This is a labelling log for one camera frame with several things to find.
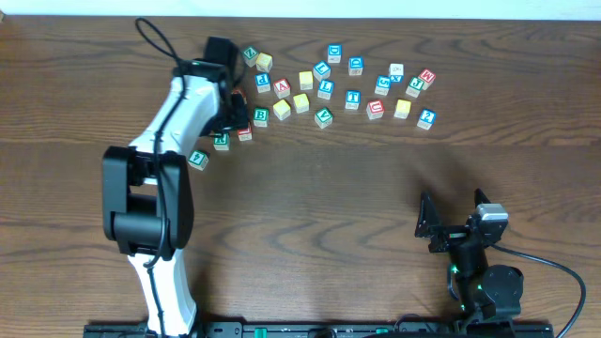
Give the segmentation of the yellow O letter block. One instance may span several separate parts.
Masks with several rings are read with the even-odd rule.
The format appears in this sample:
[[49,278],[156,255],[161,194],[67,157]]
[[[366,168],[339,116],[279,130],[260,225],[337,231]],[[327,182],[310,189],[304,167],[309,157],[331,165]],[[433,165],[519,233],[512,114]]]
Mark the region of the yellow O letter block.
[[293,102],[298,114],[306,113],[310,109],[310,101],[308,96],[304,93],[294,96]]

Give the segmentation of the green R letter block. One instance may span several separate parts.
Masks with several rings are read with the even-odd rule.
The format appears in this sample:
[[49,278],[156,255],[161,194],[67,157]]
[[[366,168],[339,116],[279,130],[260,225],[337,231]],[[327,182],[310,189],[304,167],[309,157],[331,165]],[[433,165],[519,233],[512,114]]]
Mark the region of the green R letter block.
[[228,151],[230,143],[231,140],[228,133],[216,134],[213,137],[213,146],[217,151]]

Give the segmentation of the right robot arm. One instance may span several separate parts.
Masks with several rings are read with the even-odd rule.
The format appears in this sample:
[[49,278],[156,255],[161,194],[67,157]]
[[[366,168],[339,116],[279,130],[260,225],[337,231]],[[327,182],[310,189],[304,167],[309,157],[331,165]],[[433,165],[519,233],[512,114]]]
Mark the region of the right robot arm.
[[523,274],[514,267],[489,265],[485,250],[498,241],[508,225],[508,213],[474,192],[475,210],[460,225],[445,225],[427,192],[421,194],[414,236],[428,238],[432,254],[447,253],[447,290],[472,320],[504,320],[521,313]]

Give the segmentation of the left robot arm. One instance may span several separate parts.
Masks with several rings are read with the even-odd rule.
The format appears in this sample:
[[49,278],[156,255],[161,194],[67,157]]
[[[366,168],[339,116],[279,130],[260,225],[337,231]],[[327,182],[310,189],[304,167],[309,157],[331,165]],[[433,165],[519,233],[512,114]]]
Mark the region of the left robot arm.
[[196,151],[197,140],[248,125],[243,91],[187,75],[172,81],[142,134],[103,155],[103,231],[138,274],[152,333],[188,335],[197,314],[184,264],[194,218],[188,168],[208,161]]

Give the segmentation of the red U block left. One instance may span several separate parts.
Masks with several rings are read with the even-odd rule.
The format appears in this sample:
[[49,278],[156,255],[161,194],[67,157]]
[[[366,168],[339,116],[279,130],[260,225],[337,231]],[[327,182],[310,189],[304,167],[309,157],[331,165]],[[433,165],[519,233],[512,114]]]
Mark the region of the red U block left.
[[245,103],[245,104],[247,103],[247,98],[246,98],[246,95],[245,95],[245,93],[244,93],[244,91],[243,91],[243,90],[241,90],[241,89],[234,89],[234,90],[232,91],[232,94],[233,94],[233,95],[238,95],[238,96],[241,96],[241,97],[243,98],[243,100],[244,100],[244,103]]

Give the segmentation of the red u block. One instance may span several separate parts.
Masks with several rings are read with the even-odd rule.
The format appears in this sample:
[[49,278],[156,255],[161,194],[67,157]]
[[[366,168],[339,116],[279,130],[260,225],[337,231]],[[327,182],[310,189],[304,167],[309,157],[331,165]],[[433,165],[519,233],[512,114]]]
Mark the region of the red u block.
[[243,91],[243,90],[241,90],[241,89],[234,89],[234,90],[232,91],[232,94],[233,94],[233,95],[238,95],[238,96],[241,96],[241,97],[243,98],[243,100],[244,100],[244,103],[245,103],[245,104],[247,103],[247,98],[246,98],[246,95],[245,95],[245,93],[244,93],[244,91]]
[[371,100],[367,102],[366,113],[370,120],[382,118],[385,112],[382,100]]

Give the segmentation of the green B letter block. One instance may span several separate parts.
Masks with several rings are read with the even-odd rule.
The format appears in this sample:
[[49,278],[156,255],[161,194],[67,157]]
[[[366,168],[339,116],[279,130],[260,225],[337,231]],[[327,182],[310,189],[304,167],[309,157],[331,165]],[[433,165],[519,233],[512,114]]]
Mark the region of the green B letter block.
[[269,125],[269,112],[267,108],[256,107],[253,115],[254,126],[266,128]]

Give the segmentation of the blue P letter block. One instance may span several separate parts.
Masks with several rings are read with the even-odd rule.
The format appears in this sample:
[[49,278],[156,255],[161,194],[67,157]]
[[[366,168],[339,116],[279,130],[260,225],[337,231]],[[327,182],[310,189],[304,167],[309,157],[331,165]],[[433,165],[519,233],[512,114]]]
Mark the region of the blue P letter block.
[[254,80],[258,93],[271,91],[270,76],[267,73],[257,73]]

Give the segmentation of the yellow C letter block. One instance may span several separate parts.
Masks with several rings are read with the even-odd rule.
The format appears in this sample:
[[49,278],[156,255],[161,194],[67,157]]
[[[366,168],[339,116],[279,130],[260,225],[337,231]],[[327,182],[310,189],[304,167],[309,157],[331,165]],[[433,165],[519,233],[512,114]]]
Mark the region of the yellow C letter block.
[[291,114],[291,107],[286,100],[278,100],[273,106],[273,112],[279,120],[287,119]]

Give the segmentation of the red A letter block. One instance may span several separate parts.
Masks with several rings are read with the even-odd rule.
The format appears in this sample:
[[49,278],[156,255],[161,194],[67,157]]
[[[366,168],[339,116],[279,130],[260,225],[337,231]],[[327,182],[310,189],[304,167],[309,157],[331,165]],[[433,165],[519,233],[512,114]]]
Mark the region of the red A letter block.
[[290,83],[286,78],[277,80],[273,83],[273,90],[279,100],[284,99],[291,93]]

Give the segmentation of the green 4 number block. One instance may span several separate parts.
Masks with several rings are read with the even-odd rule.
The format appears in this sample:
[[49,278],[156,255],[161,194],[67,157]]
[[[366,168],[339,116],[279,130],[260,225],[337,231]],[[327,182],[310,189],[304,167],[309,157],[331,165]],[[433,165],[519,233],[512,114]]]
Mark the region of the green 4 number block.
[[188,164],[197,170],[204,171],[208,165],[208,153],[201,150],[194,150],[188,158]]

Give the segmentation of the yellow block beside Z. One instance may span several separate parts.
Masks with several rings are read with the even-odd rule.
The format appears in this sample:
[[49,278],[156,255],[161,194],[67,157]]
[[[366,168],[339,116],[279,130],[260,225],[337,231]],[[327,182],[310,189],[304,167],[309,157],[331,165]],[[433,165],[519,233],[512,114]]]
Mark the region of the yellow block beside Z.
[[256,69],[259,72],[269,73],[273,64],[273,57],[270,54],[260,53],[255,60]]

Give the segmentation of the green Z letter block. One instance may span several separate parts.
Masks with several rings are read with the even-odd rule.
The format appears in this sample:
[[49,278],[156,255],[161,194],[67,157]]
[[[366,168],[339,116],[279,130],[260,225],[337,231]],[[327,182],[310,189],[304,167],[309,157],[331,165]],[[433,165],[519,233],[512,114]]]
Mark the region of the green Z letter block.
[[242,50],[242,56],[245,64],[252,68],[256,65],[256,59],[259,56],[259,51],[254,46],[247,46]]

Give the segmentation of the yellow S letter block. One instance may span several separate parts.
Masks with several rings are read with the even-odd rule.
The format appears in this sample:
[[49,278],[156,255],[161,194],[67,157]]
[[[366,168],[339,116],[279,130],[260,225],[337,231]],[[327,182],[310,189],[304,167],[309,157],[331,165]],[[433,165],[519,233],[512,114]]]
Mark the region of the yellow S letter block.
[[311,71],[301,71],[299,73],[300,90],[311,90],[313,88],[313,79]]

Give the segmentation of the green V block centre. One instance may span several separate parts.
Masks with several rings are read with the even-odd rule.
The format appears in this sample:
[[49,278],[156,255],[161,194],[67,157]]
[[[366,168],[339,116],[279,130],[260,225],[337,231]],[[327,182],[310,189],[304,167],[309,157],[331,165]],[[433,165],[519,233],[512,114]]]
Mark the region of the green V block centre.
[[326,107],[321,108],[315,113],[315,122],[321,129],[327,128],[332,123],[332,121],[333,115],[331,111]]

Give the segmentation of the blue 2 number block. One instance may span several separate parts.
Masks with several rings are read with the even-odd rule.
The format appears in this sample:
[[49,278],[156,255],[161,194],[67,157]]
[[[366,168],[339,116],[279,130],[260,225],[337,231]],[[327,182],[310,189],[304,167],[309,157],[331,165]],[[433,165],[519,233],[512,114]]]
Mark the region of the blue 2 number block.
[[434,111],[423,109],[417,122],[417,126],[424,130],[430,130],[434,125],[437,114]]

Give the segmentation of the blue L block lower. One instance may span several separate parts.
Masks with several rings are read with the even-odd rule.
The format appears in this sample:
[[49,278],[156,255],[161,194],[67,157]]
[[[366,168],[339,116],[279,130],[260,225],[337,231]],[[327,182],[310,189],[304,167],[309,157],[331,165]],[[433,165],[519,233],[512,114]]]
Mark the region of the blue L block lower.
[[317,96],[323,100],[329,100],[332,96],[334,89],[334,82],[330,80],[322,80],[319,83]]

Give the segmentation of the blue l block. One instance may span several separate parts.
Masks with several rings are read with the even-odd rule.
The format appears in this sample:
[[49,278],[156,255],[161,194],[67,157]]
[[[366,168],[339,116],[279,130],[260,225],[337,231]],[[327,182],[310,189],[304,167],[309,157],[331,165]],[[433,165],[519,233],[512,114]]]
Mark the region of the blue l block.
[[317,96],[323,100],[329,100],[332,96],[334,89],[334,82],[330,80],[322,80],[319,83]]
[[331,76],[331,67],[326,61],[319,61],[313,67],[313,75],[319,81],[328,79]]

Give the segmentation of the blue L block upper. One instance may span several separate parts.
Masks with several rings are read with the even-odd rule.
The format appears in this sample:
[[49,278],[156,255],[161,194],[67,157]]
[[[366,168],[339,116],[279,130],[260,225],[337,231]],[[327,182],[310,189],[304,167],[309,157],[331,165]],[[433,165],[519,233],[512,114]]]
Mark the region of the blue L block upper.
[[331,76],[331,67],[326,61],[319,61],[313,67],[313,75],[319,81],[328,79]]

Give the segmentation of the yellow O block right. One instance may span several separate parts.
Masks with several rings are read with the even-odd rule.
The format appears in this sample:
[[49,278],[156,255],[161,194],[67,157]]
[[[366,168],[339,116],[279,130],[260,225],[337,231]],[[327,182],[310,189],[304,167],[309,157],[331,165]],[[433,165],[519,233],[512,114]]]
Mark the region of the yellow O block right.
[[409,100],[398,100],[395,105],[394,117],[407,119],[411,109],[411,102]]

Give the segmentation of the blue D block top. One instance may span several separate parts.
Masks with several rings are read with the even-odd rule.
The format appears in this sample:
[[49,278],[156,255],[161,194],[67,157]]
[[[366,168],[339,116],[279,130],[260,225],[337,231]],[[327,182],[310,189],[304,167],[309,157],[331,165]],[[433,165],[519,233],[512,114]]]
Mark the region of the blue D block top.
[[339,64],[342,60],[342,46],[340,44],[330,44],[327,49],[327,62],[329,64]]

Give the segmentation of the blue d block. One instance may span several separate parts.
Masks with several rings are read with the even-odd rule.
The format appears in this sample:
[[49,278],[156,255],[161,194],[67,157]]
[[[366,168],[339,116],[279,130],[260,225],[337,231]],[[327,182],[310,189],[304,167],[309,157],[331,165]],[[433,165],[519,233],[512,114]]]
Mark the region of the blue d block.
[[361,56],[352,56],[348,59],[348,74],[350,76],[361,76],[364,64]]
[[327,62],[329,64],[339,64],[342,60],[342,46],[340,44],[330,44],[327,49]]

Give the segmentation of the blue T letter block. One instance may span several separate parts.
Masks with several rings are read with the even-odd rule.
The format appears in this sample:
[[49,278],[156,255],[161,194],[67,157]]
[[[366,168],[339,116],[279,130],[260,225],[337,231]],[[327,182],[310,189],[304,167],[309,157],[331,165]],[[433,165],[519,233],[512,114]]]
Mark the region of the blue T letter block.
[[345,108],[347,110],[358,110],[361,104],[361,92],[348,90],[346,92]]

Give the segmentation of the red U block right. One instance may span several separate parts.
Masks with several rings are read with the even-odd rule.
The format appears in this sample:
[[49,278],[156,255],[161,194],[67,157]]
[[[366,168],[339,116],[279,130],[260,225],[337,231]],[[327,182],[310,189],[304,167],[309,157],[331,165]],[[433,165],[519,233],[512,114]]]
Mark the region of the red U block right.
[[385,112],[382,100],[371,100],[367,102],[366,113],[370,120],[382,118]]

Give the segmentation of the green J letter block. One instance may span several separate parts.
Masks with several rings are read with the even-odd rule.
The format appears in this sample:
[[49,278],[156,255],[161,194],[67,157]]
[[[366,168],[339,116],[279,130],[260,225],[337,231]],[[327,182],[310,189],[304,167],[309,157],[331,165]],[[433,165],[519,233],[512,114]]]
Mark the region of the green J letter block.
[[406,94],[413,98],[418,98],[424,88],[424,80],[419,77],[412,77],[408,82]]

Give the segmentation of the red M letter block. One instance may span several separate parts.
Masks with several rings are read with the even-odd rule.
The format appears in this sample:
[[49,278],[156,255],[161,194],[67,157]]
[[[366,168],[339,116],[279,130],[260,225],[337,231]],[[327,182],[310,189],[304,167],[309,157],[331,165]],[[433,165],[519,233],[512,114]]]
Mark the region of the red M letter block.
[[436,79],[436,74],[430,69],[424,69],[418,76],[424,82],[423,90],[427,90]]

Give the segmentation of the blue D block right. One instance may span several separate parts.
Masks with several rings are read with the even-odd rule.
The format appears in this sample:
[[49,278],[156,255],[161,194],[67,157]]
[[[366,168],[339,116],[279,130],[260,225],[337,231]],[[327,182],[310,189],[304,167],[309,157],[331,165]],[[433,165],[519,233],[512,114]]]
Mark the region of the blue D block right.
[[352,56],[348,59],[348,74],[350,76],[361,76],[364,64],[361,56]]

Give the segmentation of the blue 5 number block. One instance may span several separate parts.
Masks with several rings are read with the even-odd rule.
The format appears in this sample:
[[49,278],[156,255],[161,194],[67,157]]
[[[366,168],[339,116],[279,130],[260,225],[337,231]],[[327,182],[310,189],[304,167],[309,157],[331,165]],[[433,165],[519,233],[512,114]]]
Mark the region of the blue 5 number block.
[[375,93],[381,96],[387,96],[391,88],[391,78],[388,76],[379,75],[377,78]]

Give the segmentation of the blue X letter block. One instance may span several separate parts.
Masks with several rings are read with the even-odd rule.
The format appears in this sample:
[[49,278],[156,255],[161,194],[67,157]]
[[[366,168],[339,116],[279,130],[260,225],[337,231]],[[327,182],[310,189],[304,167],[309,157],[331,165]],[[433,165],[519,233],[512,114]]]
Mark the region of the blue X letter block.
[[404,65],[399,63],[391,63],[389,66],[389,77],[392,83],[401,83],[405,72]]

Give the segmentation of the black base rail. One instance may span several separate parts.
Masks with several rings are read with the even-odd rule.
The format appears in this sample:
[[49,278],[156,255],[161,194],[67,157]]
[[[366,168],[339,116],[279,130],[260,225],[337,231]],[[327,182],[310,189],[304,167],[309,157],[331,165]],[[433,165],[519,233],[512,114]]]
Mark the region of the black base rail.
[[361,338],[361,337],[516,337],[552,338],[548,324],[472,324],[462,331],[442,323],[424,323],[416,318],[398,324],[243,324],[207,322],[192,329],[196,338]]

